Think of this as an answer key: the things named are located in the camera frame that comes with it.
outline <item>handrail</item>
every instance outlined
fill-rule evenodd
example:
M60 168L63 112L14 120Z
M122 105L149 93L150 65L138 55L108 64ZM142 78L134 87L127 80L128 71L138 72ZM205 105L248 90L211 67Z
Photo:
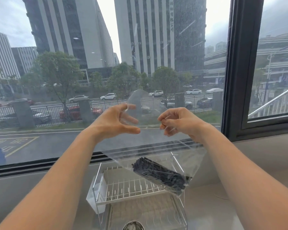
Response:
M263 106L261 106L260 108L258 108L257 110L255 110L254 112L250 113L248 115L248 117L250 117L251 115L254 115L258 112L260 112L262 109L264 109L265 107L269 106L271 103L277 101L278 99L280 99L282 96L286 95L288 93L288 90L286 90L284 93L280 94L279 96L273 98L271 101L267 102L266 104L264 104Z

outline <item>cloudy sky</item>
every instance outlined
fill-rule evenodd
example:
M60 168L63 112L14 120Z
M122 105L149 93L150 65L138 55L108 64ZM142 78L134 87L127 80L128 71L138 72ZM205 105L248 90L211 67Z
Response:
M97 0L118 54L119 37L114 0ZM206 46L227 41L230 0L207 0ZM22 0L0 0L0 32L8 35L12 47L35 46L31 26ZM265 0L261 36L288 32L288 0Z

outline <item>clear plastic bag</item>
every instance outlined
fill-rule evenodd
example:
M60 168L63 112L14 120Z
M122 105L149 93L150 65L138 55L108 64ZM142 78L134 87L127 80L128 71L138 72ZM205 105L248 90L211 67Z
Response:
M150 126L148 120L157 122L158 116L166 110L162 98L151 97L143 90L134 91L128 99L129 104L136 105L136 108L128 108L126 112L138 119L137 125L142 128ZM103 153L123 168L135 172L179 197L191 182L206 154L206 150L189 139L189 136L179 134L180 138L177 140L169 137L168 141L165 141L167 140L165 138L159 143L109 150ZM140 133L136 137L141 141L143 135Z

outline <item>window pane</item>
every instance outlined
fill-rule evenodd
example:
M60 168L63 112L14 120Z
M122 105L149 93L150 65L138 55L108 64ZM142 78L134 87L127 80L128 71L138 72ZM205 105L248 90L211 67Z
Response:
M288 113L288 0L264 0L249 119Z
M6 164L61 156L79 131L53 131L88 125L72 99L83 96L92 121L138 89L148 97L142 133L96 151L188 138L156 129L163 108L184 106L220 129L229 13L230 0L0 0L0 132L49 130L0 136ZM27 121L4 120L21 99Z

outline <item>metal dish drying rack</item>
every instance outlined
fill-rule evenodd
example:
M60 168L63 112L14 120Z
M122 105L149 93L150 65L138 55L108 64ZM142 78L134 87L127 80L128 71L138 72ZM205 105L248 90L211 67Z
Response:
M102 163L87 196L100 229L122 230L130 221L140 222L145 230L187 229L180 198L127 169L101 167Z

